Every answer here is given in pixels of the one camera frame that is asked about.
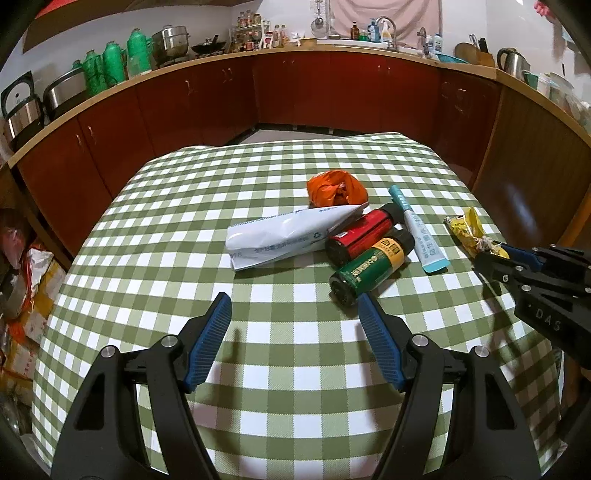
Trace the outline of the yellow wrapper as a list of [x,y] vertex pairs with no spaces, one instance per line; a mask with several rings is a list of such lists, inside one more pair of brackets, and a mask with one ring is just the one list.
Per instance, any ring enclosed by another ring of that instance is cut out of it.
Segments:
[[447,217],[444,223],[470,258],[474,259],[479,253],[489,253],[509,259],[509,254],[502,247],[502,243],[486,235],[474,207],[465,209],[462,215]]

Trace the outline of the blue white tube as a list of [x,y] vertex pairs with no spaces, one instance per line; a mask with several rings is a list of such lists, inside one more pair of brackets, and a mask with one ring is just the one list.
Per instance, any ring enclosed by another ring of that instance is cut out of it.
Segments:
[[392,185],[389,192],[394,203],[403,210],[406,226],[415,239],[415,250],[423,270],[427,274],[435,274],[447,269],[450,266],[450,261],[440,249],[438,242],[423,220],[408,203],[401,189]]

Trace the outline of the green label brown bottle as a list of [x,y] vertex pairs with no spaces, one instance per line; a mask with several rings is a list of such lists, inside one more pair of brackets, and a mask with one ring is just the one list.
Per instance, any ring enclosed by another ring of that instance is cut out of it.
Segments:
[[329,286],[335,299],[346,307],[352,307],[362,294],[376,289],[401,268],[414,247],[415,239],[408,230],[393,228],[384,238],[332,274]]

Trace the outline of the white blue paper package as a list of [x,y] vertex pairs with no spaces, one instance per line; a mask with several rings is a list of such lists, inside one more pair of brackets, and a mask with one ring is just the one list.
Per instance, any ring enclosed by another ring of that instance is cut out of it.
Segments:
[[368,206],[308,208],[232,225],[225,240],[231,266],[242,271],[322,250],[329,236],[362,217]]

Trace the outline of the red label brown bottle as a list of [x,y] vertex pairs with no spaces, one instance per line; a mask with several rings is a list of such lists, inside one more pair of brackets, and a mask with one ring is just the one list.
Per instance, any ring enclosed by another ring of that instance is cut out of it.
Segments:
[[348,264],[403,220],[404,211],[396,203],[370,211],[327,240],[325,251],[329,262],[337,268]]

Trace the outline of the orange plastic bag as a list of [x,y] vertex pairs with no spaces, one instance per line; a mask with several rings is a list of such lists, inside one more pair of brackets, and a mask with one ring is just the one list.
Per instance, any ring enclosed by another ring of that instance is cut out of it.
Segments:
[[329,170],[311,177],[307,190],[315,207],[362,205],[369,201],[366,187],[344,170]]

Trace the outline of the brown wooden side cabinet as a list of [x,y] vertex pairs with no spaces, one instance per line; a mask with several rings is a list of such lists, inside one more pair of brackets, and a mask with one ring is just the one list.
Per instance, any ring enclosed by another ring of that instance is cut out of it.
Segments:
[[513,246],[590,248],[590,145],[508,87],[473,193]]

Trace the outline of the stacked cardboard boxes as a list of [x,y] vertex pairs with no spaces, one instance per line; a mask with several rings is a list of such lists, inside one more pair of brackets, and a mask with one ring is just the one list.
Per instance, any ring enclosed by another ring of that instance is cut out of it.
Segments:
[[11,375],[33,379],[49,316],[65,274],[53,253],[33,245],[22,258],[20,272],[10,280],[11,299],[1,310],[1,365]]

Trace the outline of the steel electric kettle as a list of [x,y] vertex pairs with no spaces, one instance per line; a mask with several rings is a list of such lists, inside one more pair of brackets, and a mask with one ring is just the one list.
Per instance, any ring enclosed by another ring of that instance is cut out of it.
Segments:
[[531,65],[515,48],[501,48],[497,52],[497,66],[505,73],[524,81],[524,73],[529,72]]

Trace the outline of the sink faucet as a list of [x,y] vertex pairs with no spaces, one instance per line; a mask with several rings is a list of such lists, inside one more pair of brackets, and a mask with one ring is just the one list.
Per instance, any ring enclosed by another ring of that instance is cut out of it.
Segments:
[[388,50],[398,50],[397,27],[394,21],[388,17],[382,16],[376,21],[380,42],[386,46]]

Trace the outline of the pink window curtain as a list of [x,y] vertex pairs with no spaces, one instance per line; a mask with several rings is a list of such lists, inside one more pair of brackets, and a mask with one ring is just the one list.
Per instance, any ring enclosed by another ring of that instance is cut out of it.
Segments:
[[387,17],[394,21],[397,42],[416,47],[417,33],[424,27],[429,35],[442,32],[440,0],[332,0],[332,25],[349,38],[353,23],[366,29],[370,19]]

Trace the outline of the steel stock pot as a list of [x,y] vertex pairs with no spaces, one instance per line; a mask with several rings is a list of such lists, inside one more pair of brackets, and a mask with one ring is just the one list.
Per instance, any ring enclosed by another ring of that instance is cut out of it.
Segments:
[[152,56],[162,64],[187,54],[189,34],[185,26],[164,25],[151,36]]

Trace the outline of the green thermos left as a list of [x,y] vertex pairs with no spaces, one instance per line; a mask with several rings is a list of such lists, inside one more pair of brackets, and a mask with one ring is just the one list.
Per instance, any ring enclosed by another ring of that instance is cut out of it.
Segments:
[[94,50],[88,51],[83,61],[75,60],[72,67],[82,70],[86,91],[90,97],[108,88],[102,57]]

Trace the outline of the open steel rice cooker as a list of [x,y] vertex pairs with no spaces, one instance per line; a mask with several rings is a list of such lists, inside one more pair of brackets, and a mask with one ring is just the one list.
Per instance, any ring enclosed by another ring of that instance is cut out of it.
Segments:
[[1,92],[1,110],[5,136],[16,153],[44,127],[45,114],[40,97],[34,90],[32,72],[14,80]]

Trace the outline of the spice rack with bottles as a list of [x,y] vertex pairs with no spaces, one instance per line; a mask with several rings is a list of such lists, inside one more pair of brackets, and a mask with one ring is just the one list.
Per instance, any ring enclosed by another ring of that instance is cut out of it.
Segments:
[[273,26],[270,20],[252,10],[240,11],[235,25],[229,29],[229,53],[286,48],[288,44],[290,37],[286,26]]

